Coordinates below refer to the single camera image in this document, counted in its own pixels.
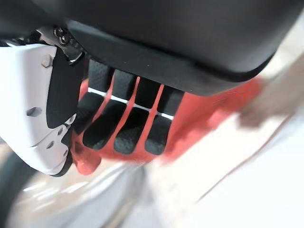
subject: red fabric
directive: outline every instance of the red fabric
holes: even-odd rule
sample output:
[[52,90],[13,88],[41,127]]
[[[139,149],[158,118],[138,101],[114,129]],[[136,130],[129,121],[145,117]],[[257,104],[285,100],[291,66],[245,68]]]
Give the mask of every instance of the red fabric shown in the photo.
[[[87,86],[87,81],[84,81],[81,86],[80,98],[87,91]],[[113,148],[113,143],[115,136],[125,123],[134,104],[136,92],[134,92],[114,134],[103,149],[95,151],[85,147],[82,144],[83,133],[77,135],[75,132],[73,132],[71,152],[73,161],[81,174],[86,175],[94,172],[94,170],[100,164],[101,158],[130,162],[150,162],[154,158],[158,157],[145,151],[144,142],[152,125],[162,88],[163,86],[161,86],[154,106],[150,111],[150,115],[137,147],[130,155],[123,155],[116,152]],[[179,109],[173,119],[165,151],[159,157],[164,159],[166,162],[177,159],[198,140],[200,140],[210,131],[216,129],[222,121],[229,117],[230,114],[241,109],[245,104],[252,100],[258,94],[259,90],[259,80],[253,79],[237,88],[214,96],[200,97],[185,93]],[[109,91],[105,101],[99,108],[93,120],[100,115],[101,111],[108,102],[110,95],[111,90]]]

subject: white surface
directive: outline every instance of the white surface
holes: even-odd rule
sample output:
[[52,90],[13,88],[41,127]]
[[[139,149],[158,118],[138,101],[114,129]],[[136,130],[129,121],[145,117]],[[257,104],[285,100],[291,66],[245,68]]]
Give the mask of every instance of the white surface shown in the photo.
[[184,227],[304,227],[304,112],[189,211]]
[[[46,116],[53,67],[41,62],[47,55],[54,58],[56,49],[42,44],[0,47],[0,135],[29,166],[46,174],[61,171],[67,150],[61,143],[66,127],[49,129]],[[40,114],[28,116],[34,107]],[[54,146],[47,149],[52,141]]]

